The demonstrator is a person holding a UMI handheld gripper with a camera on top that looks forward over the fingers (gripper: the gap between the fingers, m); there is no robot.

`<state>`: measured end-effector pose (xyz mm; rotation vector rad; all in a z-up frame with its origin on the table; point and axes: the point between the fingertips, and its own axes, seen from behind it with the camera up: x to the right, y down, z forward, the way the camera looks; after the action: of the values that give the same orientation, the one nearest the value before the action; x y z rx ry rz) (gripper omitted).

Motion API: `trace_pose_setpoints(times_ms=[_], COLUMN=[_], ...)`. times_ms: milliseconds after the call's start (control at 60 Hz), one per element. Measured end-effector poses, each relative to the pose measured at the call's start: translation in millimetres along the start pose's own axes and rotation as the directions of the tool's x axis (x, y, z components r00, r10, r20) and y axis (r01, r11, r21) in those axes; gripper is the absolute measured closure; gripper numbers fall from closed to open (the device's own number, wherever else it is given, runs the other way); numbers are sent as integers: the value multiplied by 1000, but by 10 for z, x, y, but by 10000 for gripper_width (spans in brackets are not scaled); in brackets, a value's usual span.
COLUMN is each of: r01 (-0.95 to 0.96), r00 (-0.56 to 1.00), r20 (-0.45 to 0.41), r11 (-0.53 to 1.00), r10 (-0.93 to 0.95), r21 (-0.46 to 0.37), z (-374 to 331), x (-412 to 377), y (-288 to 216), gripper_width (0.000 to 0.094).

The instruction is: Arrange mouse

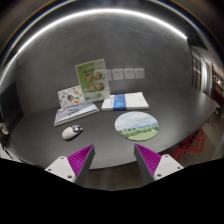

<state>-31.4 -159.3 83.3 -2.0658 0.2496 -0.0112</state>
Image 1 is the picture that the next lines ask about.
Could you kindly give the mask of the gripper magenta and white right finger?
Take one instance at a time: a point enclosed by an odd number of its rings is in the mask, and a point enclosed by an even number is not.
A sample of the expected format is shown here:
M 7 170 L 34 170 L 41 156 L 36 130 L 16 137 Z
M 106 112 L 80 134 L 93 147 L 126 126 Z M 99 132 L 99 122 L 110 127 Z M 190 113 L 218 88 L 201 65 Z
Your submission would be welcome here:
M 169 154 L 159 155 L 139 144 L 134 145 L 134 155 L 145 185 L 183 169 Z

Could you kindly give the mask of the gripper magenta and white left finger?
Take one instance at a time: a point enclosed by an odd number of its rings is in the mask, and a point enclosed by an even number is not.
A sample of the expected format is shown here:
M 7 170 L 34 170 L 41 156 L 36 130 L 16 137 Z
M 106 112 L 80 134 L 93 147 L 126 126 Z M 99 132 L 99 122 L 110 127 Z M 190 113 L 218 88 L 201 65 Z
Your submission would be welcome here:
M 94 146 L 90 145 L 68 157 L 58 157 L 46 168 L 46 171 L 83 186 L 94 156 Z

